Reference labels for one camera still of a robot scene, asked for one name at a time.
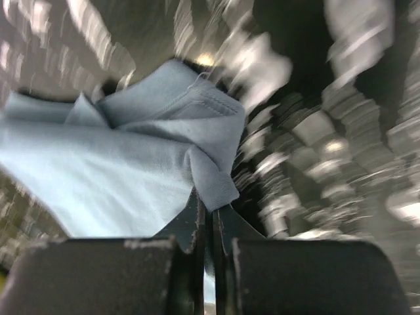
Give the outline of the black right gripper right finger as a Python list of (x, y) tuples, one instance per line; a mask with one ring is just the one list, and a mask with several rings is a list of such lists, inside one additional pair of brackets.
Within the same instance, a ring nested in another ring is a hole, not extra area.
[(211, 215), (218, 314), (410, 314), (393, 265), (360, 240), (268, 240), (230, 206)]

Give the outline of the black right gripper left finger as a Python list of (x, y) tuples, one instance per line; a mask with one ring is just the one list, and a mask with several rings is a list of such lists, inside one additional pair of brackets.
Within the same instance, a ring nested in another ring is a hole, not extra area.
[(205, 207), (195, 192), (151, 238), (31, 243), (10, 270), (2, 314), (203, 314)]

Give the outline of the slate blue t shirt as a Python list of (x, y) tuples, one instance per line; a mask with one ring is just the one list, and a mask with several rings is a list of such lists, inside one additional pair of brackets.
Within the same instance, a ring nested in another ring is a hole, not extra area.
[(196, 191), (209, 211), (239, 194), (245, 111), (179, 60), (97, 102), (11, 93), (1, 166), (76, 238), (152, 236)]

